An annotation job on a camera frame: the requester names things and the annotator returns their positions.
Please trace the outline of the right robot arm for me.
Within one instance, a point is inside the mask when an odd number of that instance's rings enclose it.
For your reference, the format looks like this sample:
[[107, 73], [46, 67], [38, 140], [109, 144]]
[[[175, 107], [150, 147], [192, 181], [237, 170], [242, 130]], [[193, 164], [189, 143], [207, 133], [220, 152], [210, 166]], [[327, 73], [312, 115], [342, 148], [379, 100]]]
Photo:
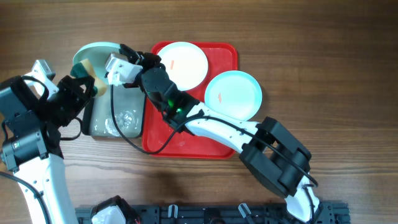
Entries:
[[189, 93], [178, 90], [158, 55], [121, 44], [119, 52], [143, 67], [127, 86], [139, 87], [175, 133], [212, 139], [239, 153], [239, 159], [265, 188], [285, 199], [287, 211], [302, 223], [313, 223], [319, 199], [309, 174], [310, 151], [280, 122], [240, 121], [215, 112]]

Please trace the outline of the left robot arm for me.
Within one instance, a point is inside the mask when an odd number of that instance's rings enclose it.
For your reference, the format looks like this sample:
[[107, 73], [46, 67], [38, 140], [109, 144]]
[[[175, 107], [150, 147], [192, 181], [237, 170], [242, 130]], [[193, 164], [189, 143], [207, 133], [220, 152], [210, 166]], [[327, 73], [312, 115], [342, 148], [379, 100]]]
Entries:
[[94, 79], [64, 77], [57, 93], [45, 90], [40, 98], [27, 80], [27, 76], [17, 76], [1, 83], [2, 128], [13, 133], [2, 144], [5, 176], [18, 182], [33, 223], [77, 223], [59, 128], [68, 126], [90, 101]]

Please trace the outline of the teal plate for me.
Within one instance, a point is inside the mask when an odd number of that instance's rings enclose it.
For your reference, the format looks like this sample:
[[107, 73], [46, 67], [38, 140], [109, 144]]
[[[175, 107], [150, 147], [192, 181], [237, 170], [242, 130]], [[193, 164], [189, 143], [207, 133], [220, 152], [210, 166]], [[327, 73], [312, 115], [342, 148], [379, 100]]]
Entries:
[[105, 63], [110, 56], [110, 53], [118, 53], [120, 49], [120, 44], [113, 42], [93, 42], [84, 45], [78, 50], [78, 52], [73, 57], [73, 65], [88, 59], [92, 64], [96, 76], [108, 85], [108, 80], [105, 77], [106, 69]]
[[205, 90], [205, 104], [216, 112], [247, 121], [261, 107], [261, 86], [246, 72], [223, 72], [209, 82]]

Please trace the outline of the green yellow sponge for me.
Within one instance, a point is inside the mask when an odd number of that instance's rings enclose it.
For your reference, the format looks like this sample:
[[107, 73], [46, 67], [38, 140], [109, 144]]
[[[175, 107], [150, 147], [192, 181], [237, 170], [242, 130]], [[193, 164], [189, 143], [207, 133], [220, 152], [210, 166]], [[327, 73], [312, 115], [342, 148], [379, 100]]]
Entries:
[[102, 81], [96, 75], [93, 65], [87, 58], [76, 63], [72, 67], [70, 75], [75, 78], [85, 78], [85, 77], [93, 78], [94, 84], [92, 87], [92, 89], [93, 89], [92, 97], [103, 96], [107, 90], [107, 86], [106, 86], [105, 82]]

